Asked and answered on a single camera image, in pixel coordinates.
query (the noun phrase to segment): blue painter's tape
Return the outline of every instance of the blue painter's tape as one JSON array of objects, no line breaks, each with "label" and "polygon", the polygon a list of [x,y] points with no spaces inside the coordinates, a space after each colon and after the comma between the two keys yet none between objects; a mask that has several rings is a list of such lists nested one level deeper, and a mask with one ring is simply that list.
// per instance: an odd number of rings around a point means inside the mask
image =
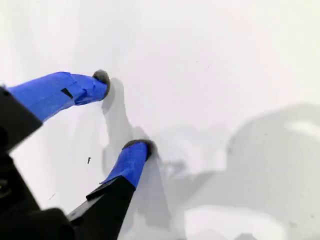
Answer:
[{"label": "blue painter's tape", "polygon": [[118,176],[124,176],[135,188],[137,188],[142,170],[147,160],[148,146],[144,142],[137,142],[124,148],[116,161],[109,176],[101,182],[106,182]]},{"label": "blue painter's tape", "polygon": [[[63,109],[102,100],[109,87],[94,77],[56,72],[8,90],[44,122]],[[63,93],[63,89],[67,89],[72,98]]]}]

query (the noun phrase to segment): blue tape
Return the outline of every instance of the blue tape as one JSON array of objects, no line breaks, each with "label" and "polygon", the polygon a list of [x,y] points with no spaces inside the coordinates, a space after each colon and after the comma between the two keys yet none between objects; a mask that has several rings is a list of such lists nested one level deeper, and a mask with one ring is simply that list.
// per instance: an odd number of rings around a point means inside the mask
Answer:
[{"label": "blue tape", "polygon": [[[94,77],[56,72],[9,87],[8,90],[44,122],[63,109],[102,100],[109,87]],[[62,89],[67,89],[72,98],[63,93]]]},{"label": "blue tape", "polygon": [[135,188],[137,188],[142,170],[147,160],[147,154],[148,146],[144,142],[137,142],[124,148],[109,176],[100,184],[105,184],[118,176],[124,176]]}]

